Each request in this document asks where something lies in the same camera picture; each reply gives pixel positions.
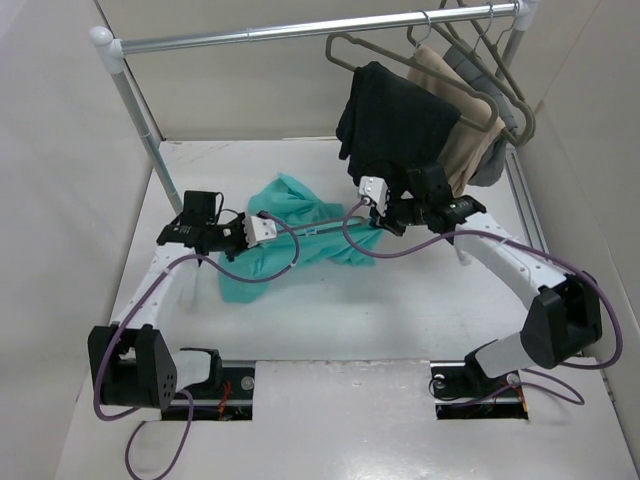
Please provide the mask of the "teal t shirt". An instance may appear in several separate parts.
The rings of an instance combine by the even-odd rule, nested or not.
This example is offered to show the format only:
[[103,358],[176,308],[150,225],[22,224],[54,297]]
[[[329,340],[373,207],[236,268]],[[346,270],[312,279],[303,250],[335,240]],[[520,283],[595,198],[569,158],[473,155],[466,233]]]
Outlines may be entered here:
[[284,269],[294,256],[298,267],[324,261],[342,266],[370,267],[375,260],[354,249],[344,238],[341,225],[346,215],[338,203],[327,203],[294,177],[280,173],[248,202],[248,212],[266,211],[283,221],[298,236],[300,251],[295,251],[292,236],[282,232],[274,240],[253,248],[230,261],[220,255],[218,263],[239,282],[218,275],[221,298],[226,303],[247,304],[263,296],[271,284],[264,279]]

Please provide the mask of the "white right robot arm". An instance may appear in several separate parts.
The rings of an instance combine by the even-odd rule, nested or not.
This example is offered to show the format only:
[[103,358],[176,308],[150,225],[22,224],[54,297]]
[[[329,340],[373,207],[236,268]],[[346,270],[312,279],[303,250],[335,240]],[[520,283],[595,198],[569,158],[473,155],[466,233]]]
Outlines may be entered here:
[[600,340],[600,302],[584,275],[558,268],[509,239],[480,202],[453,196],[440,167],[428,168],[425,175],[421,197],[408,199],[392,198],[381,178],[363,177],[359,195],[371,205],[375,224],[397,235],[422,225],[445,236],[459,257],[482,263],[528,310],[520,331],[466,356],[462,381],[468,390],[486,393],[514,370],[552,369]]

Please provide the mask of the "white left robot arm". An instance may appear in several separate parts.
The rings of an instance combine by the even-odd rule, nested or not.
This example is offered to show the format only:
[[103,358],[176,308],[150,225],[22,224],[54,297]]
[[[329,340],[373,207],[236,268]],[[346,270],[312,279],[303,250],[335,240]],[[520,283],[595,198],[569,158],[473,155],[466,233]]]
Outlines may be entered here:
[[223,205],[220,192],[186,191],[183,210],[158,235],[149,270],[133,298],[108,325],[90,332],[96,408],[163,410],[188,387],[205,397],[222,387],[217,350],[186,347],[172,352],[166,338],[175,307],[194,299],[204,258],[214,252],[240,253],[247,245],[244,215],[223,224]]

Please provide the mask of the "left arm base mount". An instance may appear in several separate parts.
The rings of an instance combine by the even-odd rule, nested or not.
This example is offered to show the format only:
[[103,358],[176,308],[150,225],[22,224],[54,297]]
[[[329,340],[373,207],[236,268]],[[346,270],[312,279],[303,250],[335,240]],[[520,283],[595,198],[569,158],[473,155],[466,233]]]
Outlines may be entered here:
[[207,383],[187,388],[193,403],[194,421],[250,421],[253,416],[255,365],[231,363],[222,369],[219,387]]

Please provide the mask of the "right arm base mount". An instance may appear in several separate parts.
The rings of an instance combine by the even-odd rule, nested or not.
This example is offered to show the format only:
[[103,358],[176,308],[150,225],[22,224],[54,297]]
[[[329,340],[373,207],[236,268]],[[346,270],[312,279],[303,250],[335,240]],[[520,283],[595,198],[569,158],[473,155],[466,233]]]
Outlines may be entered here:
[[497,378],[473,377],[462,361],[430,364],[428,388],[438,420],[527,420],[517,371]]

